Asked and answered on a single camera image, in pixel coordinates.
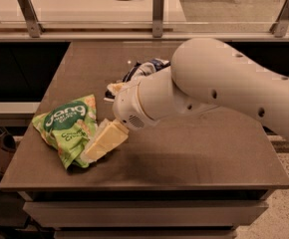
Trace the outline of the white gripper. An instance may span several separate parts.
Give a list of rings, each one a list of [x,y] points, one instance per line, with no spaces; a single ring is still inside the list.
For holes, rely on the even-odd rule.
[[[92,163],[102,158],[128,138],[129,129],[157,125],[157,120],[151,119],[142,107],[139,86],[139,80],[107,85],[106,97],[115,98],[113,113],[116,119],[104,119],[100,123],[94,137],[81,153],[82,161]]]

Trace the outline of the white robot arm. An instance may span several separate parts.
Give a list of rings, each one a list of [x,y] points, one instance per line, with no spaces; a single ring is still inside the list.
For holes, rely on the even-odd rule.
[[[229,108],[261,122],[289,141],[289,77],[272,72],[216,39],[182,43],[170,65],[137,66],[108,85],[115,119],[103,120],[81,159],[95,162],[122,144],[130,130],[160,120]]]

